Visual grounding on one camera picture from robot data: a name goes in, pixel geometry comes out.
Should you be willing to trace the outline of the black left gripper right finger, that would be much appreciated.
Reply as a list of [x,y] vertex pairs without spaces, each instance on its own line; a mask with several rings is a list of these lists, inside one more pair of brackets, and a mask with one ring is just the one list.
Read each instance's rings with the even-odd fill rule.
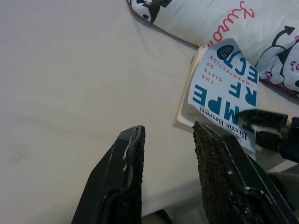
[[209,123],[193,126],[202,202],[211,224],[296,224],[298,176],[267,173],[236,137]]

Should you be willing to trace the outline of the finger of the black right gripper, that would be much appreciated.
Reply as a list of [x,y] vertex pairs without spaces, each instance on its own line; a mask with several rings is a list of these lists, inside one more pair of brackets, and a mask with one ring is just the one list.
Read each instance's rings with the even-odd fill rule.
[[282,137],[268,131],[256,132],[256,144],[271,151],[280,152],[279,144]]
[[236,118],[248,125],[268,127],[279,131],[286,126],[288,115],[259,109],[244,110],[236,114]]

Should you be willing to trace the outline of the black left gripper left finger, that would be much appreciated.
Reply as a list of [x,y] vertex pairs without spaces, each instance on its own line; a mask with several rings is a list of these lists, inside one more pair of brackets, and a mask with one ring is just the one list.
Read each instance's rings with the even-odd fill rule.
[[91,171],[73,224],[140,224],[145,127],[119,133]]

